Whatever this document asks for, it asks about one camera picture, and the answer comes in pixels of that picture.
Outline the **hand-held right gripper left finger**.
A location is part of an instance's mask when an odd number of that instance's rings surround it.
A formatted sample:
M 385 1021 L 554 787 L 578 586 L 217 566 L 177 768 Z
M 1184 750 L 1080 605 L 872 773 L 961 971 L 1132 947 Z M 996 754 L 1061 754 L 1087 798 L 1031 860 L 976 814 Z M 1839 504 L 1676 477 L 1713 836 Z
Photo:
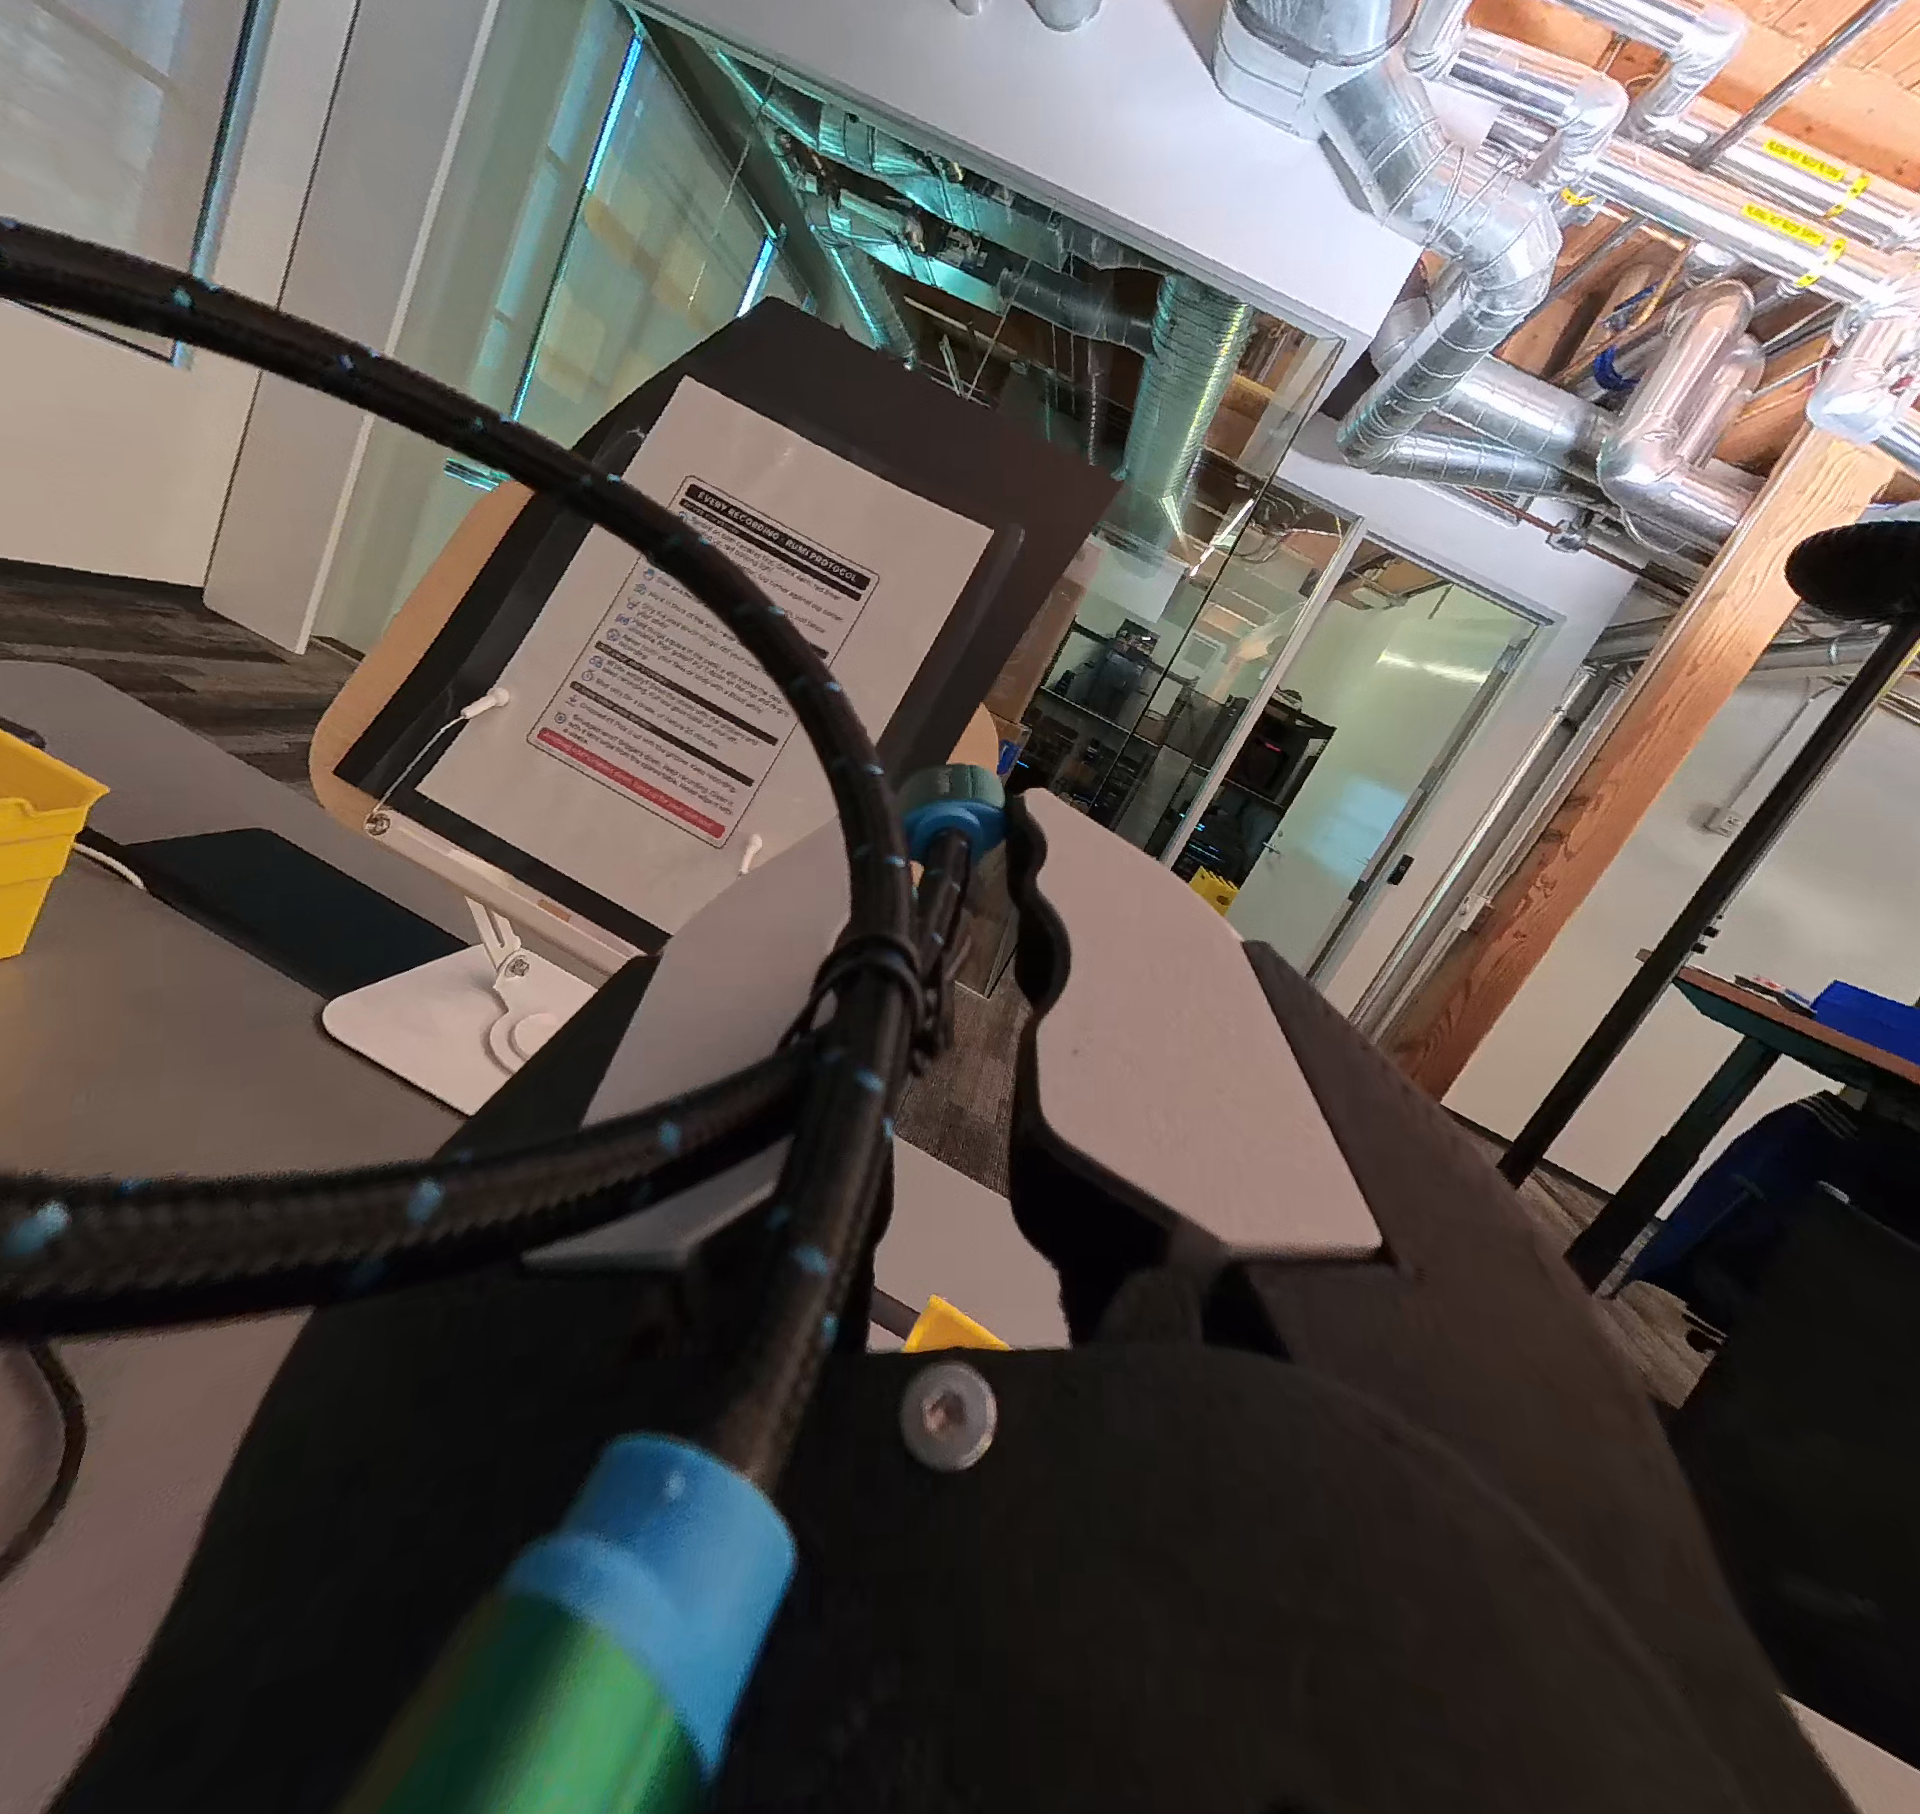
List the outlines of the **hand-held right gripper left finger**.
M 825 823 L 716 895 L 663 949 L 586 1118 L 604 1123 L 743 1071 L 802 1012 L 849 916 L 843 830 Z M 669 1273 L 776 1194 L 786 1145 L 620 1221 L 536 1251 L 533 1273 Z

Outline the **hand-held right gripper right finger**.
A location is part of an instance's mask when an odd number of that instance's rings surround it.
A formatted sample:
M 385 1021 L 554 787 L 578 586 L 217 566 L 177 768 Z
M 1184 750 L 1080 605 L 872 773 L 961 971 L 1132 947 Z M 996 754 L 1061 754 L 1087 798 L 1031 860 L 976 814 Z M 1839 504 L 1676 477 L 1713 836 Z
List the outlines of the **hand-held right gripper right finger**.
M 1007 806 L 1015 980 L 1010 1204 L 1072 1347 L 1172 1273 L 1205 1312 L 1239 1276 L 1345 1269 L 1386 1233 L 1251 949 L 1171 870 L 1059 797 Z

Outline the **yellow plastic bin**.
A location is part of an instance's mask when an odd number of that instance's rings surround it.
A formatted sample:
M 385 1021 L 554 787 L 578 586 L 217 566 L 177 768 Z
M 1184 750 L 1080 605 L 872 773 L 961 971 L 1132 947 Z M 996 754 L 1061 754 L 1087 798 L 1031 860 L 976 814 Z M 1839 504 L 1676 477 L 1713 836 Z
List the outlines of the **yellow plastic bin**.
M 111 788 L 2 731 L 2 960 L 19 958 L 92 810 Z

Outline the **black storage shelf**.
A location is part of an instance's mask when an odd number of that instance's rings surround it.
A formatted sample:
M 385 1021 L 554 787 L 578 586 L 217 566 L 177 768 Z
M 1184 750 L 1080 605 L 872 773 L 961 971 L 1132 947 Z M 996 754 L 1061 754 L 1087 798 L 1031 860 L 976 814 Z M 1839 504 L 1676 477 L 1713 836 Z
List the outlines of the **black storage shelf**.
M 1247 884 L 1335 728 L 1295 692 L 1271 697 L 1234 754 L 1246 697 L 1215 698 L 1201 668 L 1218 650 L 1198 632 L 1161 659 L 1136 621 L 1102 636 L 1074 624 L 1026 709 L 1010 765 L 1014 791 L 1044 788 L 1175 871 Z

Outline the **instruction sign on white stand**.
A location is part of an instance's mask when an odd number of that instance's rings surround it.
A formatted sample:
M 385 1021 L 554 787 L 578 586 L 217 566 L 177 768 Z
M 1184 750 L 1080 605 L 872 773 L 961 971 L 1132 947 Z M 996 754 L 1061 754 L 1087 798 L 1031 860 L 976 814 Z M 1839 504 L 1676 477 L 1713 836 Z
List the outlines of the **instruction sign on white stand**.
M 929 754 L 946 717 L 996 678 L 989 652 L 1001 636 L 1022 636 L 1094 521 L 1113 507 L 1118 483 L 996 412 L 939 404 L 931 386 L 784 306 L 728 324 L 637 389 L 578 451 L 309 324 L 286 327 L 286 353 L 280 371 L 290 381 L 489 466 L 531 494 L 333 771 L 352 791 L 370 780 L 373 812 L 416 791 L 463 728 L 460 698 L 482 683 L 506 688 L 513 645 L 494 641 L 489 624 L 533 612 L 561 588 L 565 532 L 608 533 L 643 571 L 684 588 L 693 608 L 752 659 L 772 681 L 777 716 L 797 721 L 813 746 L 837 814 L 852 911 L 806 1013 L 837 996 L 830 1033 L 897 1085 L 927 1016 L 907 833 L 893 780 Z M 660 507 L 625 481 L 633 457 L 667 448 L 660 420 L 674 397 L 698 389 L 743 405 L 750 426 L 780 428 L 801 445 L 849 461 L 858 474 L 907 486 L 908 507 L 1031 511 L 1026 523 L 991 532 L 985 558 L 959 586 L 881 744 L 867 738 L 855 713 L 851 669 L 832 668 L 802 633 L 798 593 L 776 598 L 726 554 L 720 536 L 698 523 L 692 507 Z

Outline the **dark blue pad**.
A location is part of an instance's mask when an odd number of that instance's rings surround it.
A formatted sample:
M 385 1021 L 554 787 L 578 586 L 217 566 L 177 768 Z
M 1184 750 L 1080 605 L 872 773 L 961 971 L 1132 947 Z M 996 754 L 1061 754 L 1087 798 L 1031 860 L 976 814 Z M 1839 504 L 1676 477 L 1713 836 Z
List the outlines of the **dark blue pad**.
M 161 903 L 326 1001 L 469 949 L 270 830 L 125 843 L 116 855 Z

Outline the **black floor lamp pole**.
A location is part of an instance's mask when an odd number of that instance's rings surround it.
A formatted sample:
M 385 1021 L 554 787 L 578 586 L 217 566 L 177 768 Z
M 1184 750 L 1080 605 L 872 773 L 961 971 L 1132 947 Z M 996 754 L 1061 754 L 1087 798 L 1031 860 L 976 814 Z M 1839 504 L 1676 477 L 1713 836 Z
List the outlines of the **black floor lamp pole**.
M 1524 1188 L 1543 1165 L 1653 1006 L 1676 983 L 1694 949 L 1798 817 L 1828 768 L 1860 735 L 1861 726 L 1917 656 L 1914 516 L 1883 516 L 1813 533 L 1789 554 L 1786 579 L 1793 593 L 1816 612 L 1878 628 L 1881 640 L 1501 1156 L 1501 1178 L 1510 1188 Z

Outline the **wooden top desk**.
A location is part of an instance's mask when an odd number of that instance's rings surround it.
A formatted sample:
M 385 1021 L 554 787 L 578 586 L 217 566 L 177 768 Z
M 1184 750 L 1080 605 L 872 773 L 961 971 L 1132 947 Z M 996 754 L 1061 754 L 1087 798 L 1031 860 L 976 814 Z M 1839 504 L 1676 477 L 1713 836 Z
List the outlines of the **wooden top desk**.
M 1708 1148 L 1781 1062 L 1793 1062 L 1847 1092 L 1892 1101 L 1896 1110 L 1917 1117 L 1914 1062 L 1824 1026 L 1789 1001 L 1697 969 L 1683 971 L 1676 987 L 1692 1012 L 1732 1033 L 1738 1044 L 1572 1241 L 1572 1273 L 1601 1299 L 1617 1292 L 1627 1260 L 1650 1240 L 1662 1211 L 1692 1183 Z

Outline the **blue jacket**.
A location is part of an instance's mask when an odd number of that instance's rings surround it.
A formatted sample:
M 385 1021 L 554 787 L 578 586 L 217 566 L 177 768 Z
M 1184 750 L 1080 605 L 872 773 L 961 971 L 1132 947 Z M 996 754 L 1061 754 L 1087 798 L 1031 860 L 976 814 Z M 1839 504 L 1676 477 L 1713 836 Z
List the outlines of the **blue jacket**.
M 1625 1282 L 1731 1332 L 1819 1189 L 1918 1240 L 1917 1101 L 1858 1092 L 1810 1096 L 1761 1117 L 1697 1178 Z

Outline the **blue plastic bin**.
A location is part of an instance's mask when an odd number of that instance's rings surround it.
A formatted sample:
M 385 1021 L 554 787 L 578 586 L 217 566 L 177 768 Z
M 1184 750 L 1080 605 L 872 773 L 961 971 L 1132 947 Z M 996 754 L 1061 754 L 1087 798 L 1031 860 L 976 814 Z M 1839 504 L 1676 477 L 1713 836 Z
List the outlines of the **blue plastic bin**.
M 1872 994 L 1854 983 L 1834 980 L 1811 1001 L 1811 1019 L 1886 1056 L 1920 1062 L 1920 1009 Z

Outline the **silver insulated pipes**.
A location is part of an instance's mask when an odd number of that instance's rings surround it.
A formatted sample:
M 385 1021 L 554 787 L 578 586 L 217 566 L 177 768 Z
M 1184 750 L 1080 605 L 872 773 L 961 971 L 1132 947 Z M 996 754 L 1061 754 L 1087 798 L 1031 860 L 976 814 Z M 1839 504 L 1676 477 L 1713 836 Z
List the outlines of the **silver insulated pipes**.
M 1772 397 L 1917 492 L 1917 0 L 1224 0 L 1215 80 L 1417 252 L 1349 466 L 1713 554 Z

